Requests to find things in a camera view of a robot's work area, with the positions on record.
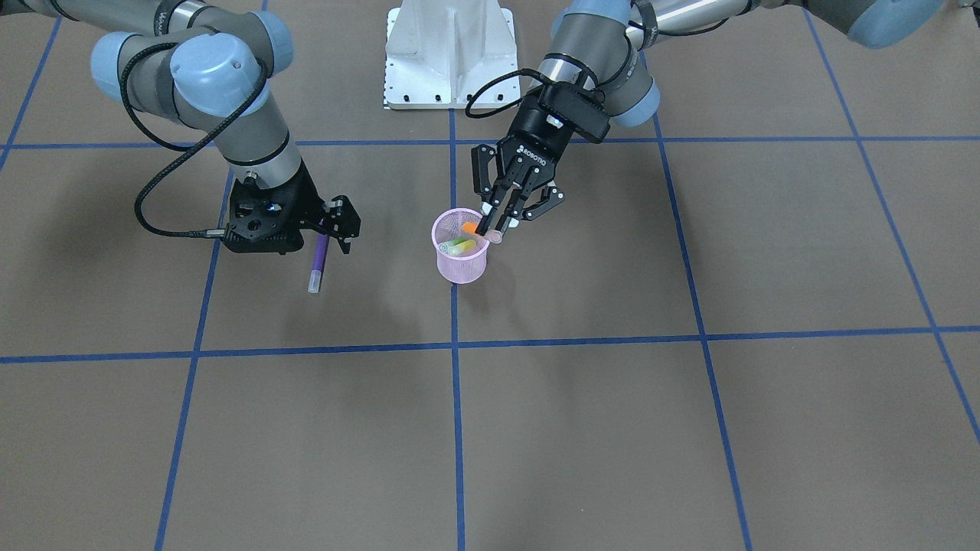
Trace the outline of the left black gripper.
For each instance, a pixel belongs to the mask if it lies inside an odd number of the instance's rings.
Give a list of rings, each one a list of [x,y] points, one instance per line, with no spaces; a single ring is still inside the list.
[[[577,133],[539,107],[542,85],[498,109],[503,112],[517,107],[518,111],[496,146],[476,145],[470,150],[473,189],[481,198],[481,220],[477,226],[480,235],[503,236],[518,223],[538,220],[564,201],[564,192],[549,179],[554,177],[554,167]],[[601,91],[580,88],[601,102]],[[525,184],[525,175],[535,168],[538,182]],[[520,188],[505,198],[515,186]]]

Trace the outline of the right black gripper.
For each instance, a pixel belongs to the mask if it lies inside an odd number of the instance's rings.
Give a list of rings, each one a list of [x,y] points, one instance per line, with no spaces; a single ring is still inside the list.
[[[314,230],[331,237],[349,255],[362,224],[348,196],[338,195],[328,203],[319,197],[302,161],[294,177],[274,188],[235,179],[220,241],[234,253],[287,254],[303,248],[302,230]]]

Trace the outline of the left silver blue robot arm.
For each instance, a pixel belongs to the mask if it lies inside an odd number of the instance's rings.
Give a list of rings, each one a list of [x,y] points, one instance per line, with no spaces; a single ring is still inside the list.
[[[708,34],[782,1],[573,1],[554,20],[550,48],[536,67],[493,78],[482,91],[529,78],[535,87],[508,102],[510,128],[494,145],[472,148],[480,198],[475,233],[500,242],[521,222],[564,199],[556,167],[574,136],[592,143],[613,123],[634,128],[657,112],[661,94],[640,53],[659,41]]]

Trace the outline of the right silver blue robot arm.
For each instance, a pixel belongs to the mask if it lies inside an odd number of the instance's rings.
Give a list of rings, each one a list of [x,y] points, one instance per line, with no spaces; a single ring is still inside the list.
[[[289,28],[270,11],[234,11],[205,1],[4,1],[3,15],[39,14],[105,29],[90,55],[94,83],[125,108],[144,136],[178,153],[134,200],[148,233],[217,240],[234,253],[284,255],[303,248],[303,231],[349,253],[361,219],[344,195],[322,199],[270,80],[292,63]],[[144,203],[162,179],[214,144],[234,185],[227,223],[165,230]]]

